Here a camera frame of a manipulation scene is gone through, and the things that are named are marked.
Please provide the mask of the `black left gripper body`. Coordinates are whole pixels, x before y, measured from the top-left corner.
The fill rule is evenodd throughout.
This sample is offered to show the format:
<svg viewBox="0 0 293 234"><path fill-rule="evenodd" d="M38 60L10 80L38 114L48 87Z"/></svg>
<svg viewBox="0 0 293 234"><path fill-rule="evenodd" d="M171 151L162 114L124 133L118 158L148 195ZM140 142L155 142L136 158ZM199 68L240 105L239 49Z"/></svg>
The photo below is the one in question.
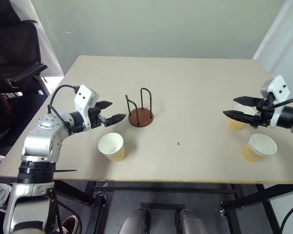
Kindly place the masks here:
<svg viewBox="0 0 293 234"><path fill-rule="evenodd" d="M88 109L88 118L90 120L91 129L100 127L106 123L106 119L101 116L101 110L98 107Z"/></svg>

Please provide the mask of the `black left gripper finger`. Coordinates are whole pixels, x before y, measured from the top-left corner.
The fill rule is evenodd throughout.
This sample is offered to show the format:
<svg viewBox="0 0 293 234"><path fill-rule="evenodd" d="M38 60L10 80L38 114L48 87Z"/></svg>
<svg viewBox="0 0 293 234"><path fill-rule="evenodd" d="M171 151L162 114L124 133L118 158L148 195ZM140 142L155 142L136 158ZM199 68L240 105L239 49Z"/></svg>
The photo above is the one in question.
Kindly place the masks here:
<svg viewBox="0 0 293 234"><path fill-rule="evenodd" d="M104 125L105 127L109 127L111 125L117 124L122 121L126 117L126 114L116 114L111 116L110 118L106 118Z"/></svg>
<svg viewBox="0 0 293 234"><path fill-rule="evenodd" d="M96 102L95 107L97 109L103 110L103 109L109 107L110 105L112 105L112 103L109 101L98 101L98 102Z"/></svg>

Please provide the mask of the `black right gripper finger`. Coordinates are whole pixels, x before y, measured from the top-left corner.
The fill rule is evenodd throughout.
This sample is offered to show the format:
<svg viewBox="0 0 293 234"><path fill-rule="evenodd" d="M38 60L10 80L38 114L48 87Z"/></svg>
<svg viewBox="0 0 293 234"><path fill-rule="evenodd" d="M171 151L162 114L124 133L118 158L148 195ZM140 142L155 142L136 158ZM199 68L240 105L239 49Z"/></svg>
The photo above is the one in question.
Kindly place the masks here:
<svg viewBox="0 0 293 234"><path fill-rule="evenodd" d="M223 114L229 118L227 121L228 127L245 127L250 125L255 116L255 111L237 111L237 110L228 110L223 111Z"/></svg>
<svg viewBox="0 0 293 234"><path fill-rule="evenodd" d="M242 96L242 97L234 98L233 101L244 106L256 107L258 103L260 102L260 99L255 97Z"/></svg>

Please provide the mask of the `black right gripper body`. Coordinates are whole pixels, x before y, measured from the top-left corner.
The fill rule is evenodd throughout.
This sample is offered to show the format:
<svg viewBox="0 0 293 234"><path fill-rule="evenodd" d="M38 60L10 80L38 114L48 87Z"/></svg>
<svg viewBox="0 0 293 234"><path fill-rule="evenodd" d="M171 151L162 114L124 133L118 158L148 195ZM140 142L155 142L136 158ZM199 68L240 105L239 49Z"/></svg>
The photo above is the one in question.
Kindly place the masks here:
<svg viewBox="0 0 293 234"><path fill-rule="evenodd" d="M257 128L259 126L269 127L274 110L266 110L264 107L272 106L274 101L274 97L251 98L251 106L255 107L257 110L251 123L253 128Z"/></svg>

